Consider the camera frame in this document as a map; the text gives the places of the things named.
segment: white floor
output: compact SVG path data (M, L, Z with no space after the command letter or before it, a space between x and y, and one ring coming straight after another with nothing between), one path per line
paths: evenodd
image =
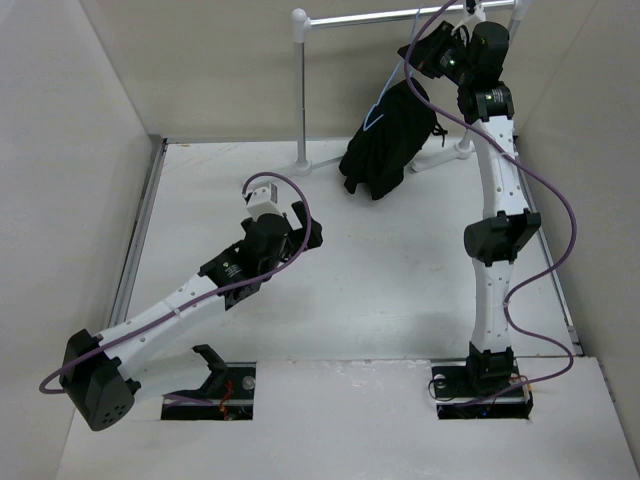
M520 361L537 376L565 359ZM534 388L531 420L437 420L428 361L259 362L251 422L159 422L159 401L92 433L58 480L638 480L594 359Z
M309 157L337 157L346 143L310 142ZM242 238L242 181L294 158L292 142L171 145L130 314L163 298ZM475 156L407 175L378 202L364 188L346 193L337 165L296 181L324 226L322 248L302 256L258 295L176 339L173 350L208 342L230 361L466 356L475 280L462 239L482 210ZM297 200L286 185L279 190L281 202ZM514 281L545 267L534 238L517 261ZM570 345L549 278L516 295L512 311L522 327ZM517 334L512 340L518 356L562 353Z

